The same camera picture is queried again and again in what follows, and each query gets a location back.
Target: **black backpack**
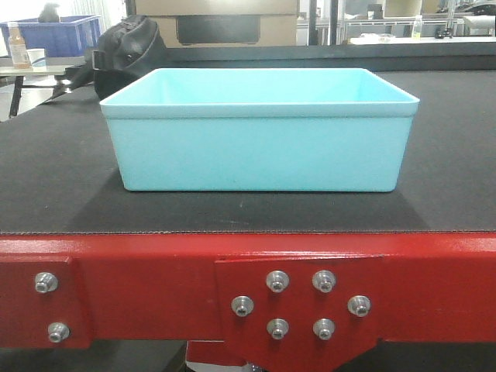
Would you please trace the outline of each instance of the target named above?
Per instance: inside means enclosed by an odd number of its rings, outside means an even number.
[[[105,31],[98,39],[98,48],[86,60],[70,78],[70,84],[54,96],[95,81],[98,97],[106,98],[149,72],[166,67],[167,48],[156,22],[144,15],[131,15]]]

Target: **metal bolt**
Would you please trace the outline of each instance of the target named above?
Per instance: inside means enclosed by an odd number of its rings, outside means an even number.
[[[272,292],[281,293],[289,285],[289,276],[283,271],[272,271],[267,275],[265,283]]]
[[[348,301],[348,310],[360,318],[368,315],[370,307],[370,299],[365,296],[355,296]]]
[[[272,319],[267,323],[267,332],[273,339],[283,339],[289,331],[289,324],[284,319]]]
[[[71,330],[63,323],[52,323],[48,326],[48,339],[52,343],[61,343],[71,334]]]
[[[247,296],[238,296],[231,301],[231,309],[241,318],[249,315],[254,307],[253,300]]]
[[[58,286],[59,281],[52,273],[39,273],[34,278],[34,289],[38,293],[55,291]]]
[[[336,277],[328,270],[322,270],[312,278],[313,286],[323,293],[329,293],[336,285]]]
[[[264,372],[262,367],[258,367],[256,364],[248,363],[245,368],[243,368],[243,372]]]
[[[320,319],[313,325],[314,334],[324,341],[331,339],[335,330],[336,326],[330,319]]]

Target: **red steel beam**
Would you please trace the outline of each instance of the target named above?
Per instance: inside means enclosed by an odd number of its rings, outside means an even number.
[[[322,269],[337,277],[329,294],[311,286]],[[280,295],[265,286],[270,270],[290,274]],[[34,291],[39,272],[55,274],[59,288]],[[55,347],[47,326],[64,322],[71,336],[57,347],[223,340],[278,372],[310,360],[329,370],[379,339],[496,342],[493,232],[3,236],[0,281],[0,347]],[[255,301],[245,319],[230,308],[241,294]],[[361,294],[372,309],[357,318],[346,300]],[[265,325],[280,315],[291,331],[275,341]],[[311,332],[318,317],[336,323],[327,343]]]

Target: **black conveyor belt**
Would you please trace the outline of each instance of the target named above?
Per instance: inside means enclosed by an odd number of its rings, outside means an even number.
[[[496,71],[381,76],[421,99],[394,192],[126,191],[86,87],[0,123],[0,233],[495,231]]]

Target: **light blue plastic bin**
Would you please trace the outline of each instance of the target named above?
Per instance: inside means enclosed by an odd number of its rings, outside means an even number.
[[[133,191],[392,191],[418,105],[357,68],[162,69],[101,102]]]

